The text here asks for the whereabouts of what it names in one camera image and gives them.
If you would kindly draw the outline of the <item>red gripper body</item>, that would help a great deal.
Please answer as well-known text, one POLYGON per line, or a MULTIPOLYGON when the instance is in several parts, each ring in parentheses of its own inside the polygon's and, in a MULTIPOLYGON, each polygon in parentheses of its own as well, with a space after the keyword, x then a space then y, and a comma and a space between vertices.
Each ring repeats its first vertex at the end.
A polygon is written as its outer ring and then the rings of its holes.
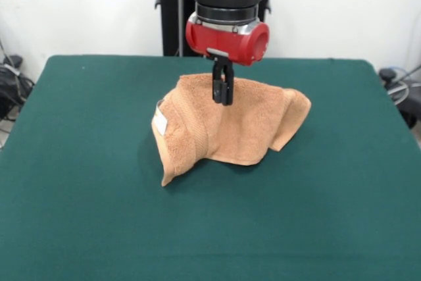
POLYGON ((248 24, 211 24, 192 13, 186 22, 186 40, 199 54, 217 55, 243 66, 261 61, 266 53, 270 31, 256 19, 248 24))

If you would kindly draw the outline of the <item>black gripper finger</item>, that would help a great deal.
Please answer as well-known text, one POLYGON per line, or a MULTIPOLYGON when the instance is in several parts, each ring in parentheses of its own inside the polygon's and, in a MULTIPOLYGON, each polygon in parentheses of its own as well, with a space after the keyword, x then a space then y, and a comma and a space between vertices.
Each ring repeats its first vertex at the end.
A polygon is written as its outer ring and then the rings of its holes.
POLYGON ((212 69, 212 99, 216 103, 225 102, 224 59, 215 59, 212 69))
POLYGON ((221 102, 224 106, 229 106, 233 103, 234 96, 234 69, 232 62, 224 63, 222 72, 224 73, 224 80, 221 84, 221 102))

